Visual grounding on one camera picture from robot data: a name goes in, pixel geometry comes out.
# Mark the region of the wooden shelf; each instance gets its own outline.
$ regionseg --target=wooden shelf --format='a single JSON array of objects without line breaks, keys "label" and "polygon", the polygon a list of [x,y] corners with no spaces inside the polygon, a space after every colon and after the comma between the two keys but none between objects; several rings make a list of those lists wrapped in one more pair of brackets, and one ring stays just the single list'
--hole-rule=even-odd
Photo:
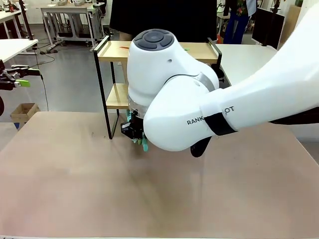
[{"label": "wooden shelf", "polygon": [[108,109],[127,110],[129,108],[128,92],[128,85],[114,84],[106,100]]},{"label": "wooden shelf", "polygon": [[[181,42],[180,44],[196,60],[209,64],[217,63],[218,56],[208,43]],[[130,41],[109,41],[99,52],[99,60],[125,62],[128,60],[130,45]]]}]

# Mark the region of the green object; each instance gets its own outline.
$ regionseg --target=green object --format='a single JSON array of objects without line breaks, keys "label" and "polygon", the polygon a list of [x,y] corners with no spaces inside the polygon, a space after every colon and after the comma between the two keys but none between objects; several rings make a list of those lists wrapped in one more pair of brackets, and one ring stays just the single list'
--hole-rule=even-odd
[{"label": "green object", "polygon": [[17,82],[19,82],[21,84],[21,87],[30,87],[30,82],[26,81],[26,80],[16,80]]},{"label": "green object", "polygon": [[304,1],[304,0],[296,0],[296,1],[295,1],[295,5],[296,5],[296,6],[302,6],[302,5],[303,5],[303,1]]},{"label": "green object", "polygon": [[144,152],[147,152],[149,150],[149,145],[148,145],[148,140],[146,139],[144,133],[143,133],[142,145],[143,145]]}]

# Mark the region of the metal table frame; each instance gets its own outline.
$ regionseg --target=metal table frame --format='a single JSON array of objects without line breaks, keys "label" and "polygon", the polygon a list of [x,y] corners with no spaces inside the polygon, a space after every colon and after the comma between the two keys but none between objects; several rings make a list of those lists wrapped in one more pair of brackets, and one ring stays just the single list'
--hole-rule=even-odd
[{"label": "metal table frame", "polygon": [[[97,74],[98,74],[98,80],[99,80],[99,86],[100,86],[100,91],[101,91],[101,97],[102,97],[102,104],[103,104],[103,109],[104,109],[106,127],[108,129],[109,139],[112,139],[113,136],[114,136],[114,132],[115,132],[115,128],[116,128],[117,122],[119,120],[120,112],[119,112],[119,109],[116,109],[117,117],[116,117],[116,119],[115,119],[115,121],[113,123],[112,130],[111,130],[110,120],[109,120],[109,115],[108,115],[108,108],[107,108],[107,105],[106,105],[106,98],[105,98],[104,87],[103,87],[103,79],[102,79],[102,74],[101,74],[100,61],[99,61],[99,57],[98,57],[98,54],[99,54],[100,50],[105,46],[105,44],[109,40],[110,40],[110,36],[106,36],[100,42],[100,44],[93,50],[93,54],[94,54],[94,61],[95,61],[96,71],[97,71]],[[116,82],[115,82],[114,63],[111,61],[110,65],[111,65],[111,72],[112,72],[112,81],[113,81],[113,84],[115,84]]]},{"label": "metal table frame", "polygon": [[[86,7],[68,7],[68,8],[63,8],[63,7],[41,7],[41,13],[42,13],[42,18],[44,21],[45,29],[48,34],[51,47],[55,47],[56,45],[53,44],[52,36],[51,33],[53,34],[53,37],[55,39],[60,39],[60,40],[73,40],[73,41],[91,41],[92,42],[92,49],[96,47],[96,41],[99,40],[98,38],[98,31],[102,32],[102,37],[104,37],[104,31],[103,31],[103,25],[102,22],[100,24],[96,21],[95,18],[97,17],[97,9],[88,9]],[[50,33],[49,27],[47,24],[47,21],[45,20],[44,14],[47,14],[48,16],[48,21],[50,24],[50,28],[52,29],[52,32]],[[61,14],[67,14],[69,16],[69,21],[72,29],[72,37],[60,37],[57,34],[55,34],[54,28],[59,30],[59,22],[62,22]],[[77,30],[80,28],[80,14],[85,14],[87,21],[88,21],[88,26],[89,26],[89,31],[90,31],[90,36],[91,38],[82,38],[78,37],[76,35],[76,29]]]},{"label": "metal table frame", "polygon": [[[98,54],[99,54],[100,50],[106,45],[106,43],[109,40],[110,40],[110,36],[106,36],[100,42],[100,44],[93,50],[93,53],[94,53],[94,61],[95,61],[95,66],[96,66],[96,70],[97,70],[97,74],[98,74],[100,91],[101,91],[101,97],[102,97],[102,104],[103,104],[103,109],[104,109],[106,127],[108,129],[109,139],[112,139],[113,136],[114,136],[114,132],[115,132],[115,129],[116,129],[117,122],[119,120],[120,112],[119,112],[119,109],[116,109],[117,117],[116,117],[115,121],[113,122],[113,126],[112,126],[112,129],[111,129],[109,115],[108,115],[108,108],[107,108],[107,105],[106,105],[106,97],[105,97],[104,87],[103,87],[103,79],[102,79],[102,74],[101,74],[100,62],[99,62],[99,57],[98,57]],[[207,42],[212,47],[212,49],[215,51],[215,53],[217,54],[218,58],[217,58],[216,66],[220,67],[221,58],[222,58],[221,51],[218,49],[216,44],[210,38],[207,39]],[[112,81],[113,81],[113,84],[115,84],[116,81],[115,81],[114,63],[111,61],[110,65],[111,65]]]}]

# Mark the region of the cable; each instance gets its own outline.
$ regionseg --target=cable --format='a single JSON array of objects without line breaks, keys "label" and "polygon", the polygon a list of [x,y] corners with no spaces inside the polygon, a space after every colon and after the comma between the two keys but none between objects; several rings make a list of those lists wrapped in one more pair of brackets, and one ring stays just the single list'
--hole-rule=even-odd
[{"label": "cable", "polygon": [[57,21],[57,23],[58,23],[60,26],[62,26],[63,28],[66,28],[67,30],[71,30],[71,25],[69,25],[69,24],[67,24],[67,23],[60,23],[60,22],[58,21],[58,19],[57,19],[56,21]]},{"label": "cable", "polygon": [[52,58],[53,60],[48,61],[48,62],[42,62],[42,63],[40,63],[40,64],[35,64],[35,65],[33,65],[33,66],[30,66],[30,68],[35,67],[35,66],[40,66],[40,65],[48,64],[48,63],[51,63],[51,62],[55,61],[55,58],[54,58],[54,57],[48,56],[48,55],[46,55],[46,56]]},{"label": "cable", "polygon": [[[35,53],[36,65],[38,66],[38,69],[40,70],[39,62],[38,62],[38,56],[36,55],[35,50],[33,50],[33,51],[34,51],[34,53]],[[42,76],[42,74],[41,74],[41,80],[42,80],[43,87],[44,87],[45,100],[46,100],[46,108],[47,108],[47,111],[49,111],[48,97],[47,97],[47,95],[46,95],[46,88],[45,88],[45,83],[44,83],[44,80],[43,80],[43,76]]]},{"label": "cable", "polygon": [[45,46],[38,47],[38,49],[41,49],[41,48],[43,48],[43,47],[47,47],[47,46],[49,46],[49,45],[51,45],[51,43],[48,43],[48,44],[45,45]]}]

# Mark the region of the table leg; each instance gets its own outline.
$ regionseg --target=table leg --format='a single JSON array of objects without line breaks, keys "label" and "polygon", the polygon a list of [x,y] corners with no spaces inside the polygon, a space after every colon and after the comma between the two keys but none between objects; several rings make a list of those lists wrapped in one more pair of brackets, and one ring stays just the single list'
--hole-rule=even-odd
[{"label": "table leg", "polygon": [[105,37],[105,34],[104,34],[104,28],[103,28],[103,21],[102,21],[102,16],[101,16],[101,13],[99,14],[99,20],[100,20],[100,23],[101,23],[101,31],[102,31],[102,34],[103,34],[103,38]]},{"label": "table leg", "polygon": [[43,21],[44,21],[46,33],[48,34],[49,41],[50,41],[50,43],[51,43],[51,47],[54,47],[55,45],[53,44],[53,41],[52,41],[52,38],[51,38],[51,34],[50,34],[50,31],[49,31],[49,28],[48,28],[48,23],[46,22],[45,17],[44,17],[44,12],[42,12],[42,19],[43,19]]},{"label": "table leg", "polygon": [[46,14],[47,16],[48,16],[48,21],[49,21],[49,24],[50,24],[50,29],[52,30],[52,34],[53,34],[53,37],[57,37],[57,33],[58,32],[56,32],[56,31],[58,31],[59,29],[56,29],[56,31],[54,30],[54,25],[53,25],[53,21],[52,21],[52,19],[54,18],[54,14],[52,13],[47,13]]},{"label": "table leg", "polygon": [[115,72],[114,72],[114,64],[113,64],[113,61],[111,62],[111,72],[112,72],[112,81],[113,81],[113,84],[115,84]]},{"label": "table leg", "polygon": [[4,25],[5,32],[6,32],[6,36],[8,37],[8,39],[11,39],[5,21],[3,22],[3,25]]},{"label": "table leg", "polygon": [[219,31],[218,31],[218,35],[220,36],[220,32],[221,32],[221,25],[223,23],[223,19],[220,18],[219,20]]},{"label": "table leg", "polygon": [[18,24],[16,23],[15,17],[13,18],[13,22],[14,22],[16,33],[18,34],[18,38],[21,39],[22,38],[21,37],[21,33],[20,33],[20,30],[19,30]]},{"label": "table leg", "polygon": [[58,20],[57,20],[57,15],[60,15],[59,13],[54,13],[52,14],[53,16],[53,23],[55,25],[55,29],[58,31],[58,32],[61,32],[62,31],[62,26],[60,24],[62,24],[62,21],[59,22],[58,24]]},{"label": "table leg", "polygon": [[100,68],[99,57],[98,57],[98,52],[97,51],[94,51],[94,60],[95,60],[95,66],[96,66],[98,79],[99,79],[100,92],[101,92],[101,97],[102,97],[102,104],[103,104],[103,109],[104,109],[106,127],[108,129],[109,139],[112,139],[113,138],[113,134],[111,132],[111,127],[110,127],[110,120],[109,120],[109,116],[108,116],[108,108],[106,106],[106,98],[105,98],[105,94],[104,94],[103,80],[102,80],[101,68]]},{"label": "table leg", "polygon": [[[115,84],[116,81],[115,81],[115,72],[114,72],[114,63],[113,63],[113,61],[111,61],[111,72],[112,72],[112,81],[113,81],[113,84]],[[119,109],[116,109],[116,114],[118,115],[118,118],[119,118],[119,115],[120,115]],[[117,121],[116,121],[115,124],[113,125],[112,132],[115,131],[116,123],[117,123]]]},{"label": "table leg", "polygon": [[90,34],[91,34],[91,40],[92,40],[92,47],[95,46],[95,40],[94,40],[94,36],[93,36],[93,32],[92,32],[92,21],[90,21],[90,14],[87,12],[86,16],[88,18],[88,25],[89,25],[89,29],[90,29]]},{"label": "table leg", "polygon": [[74,14],[68,14],[68,16],[69,16],[69,21],[70,21],[73,37],[76,37],[77,35],[76,35],[75,25],[73,21]]}]

